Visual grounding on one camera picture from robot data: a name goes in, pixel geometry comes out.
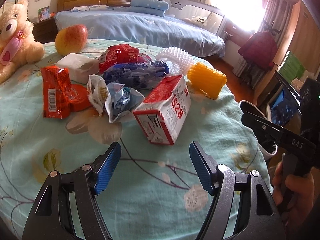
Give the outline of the person's right hand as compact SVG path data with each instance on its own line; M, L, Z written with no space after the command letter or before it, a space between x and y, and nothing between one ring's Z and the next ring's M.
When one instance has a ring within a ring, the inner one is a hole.
M279 205L283 201L283 195L280 191L283 179L283 163L280 162L275 169L273 184L273 199ZM302 224L313 208L313 198L315 184L311 172L303 177L289 174L285 180L286 187L294 193L296 200L293 202L288 214L289 224Z

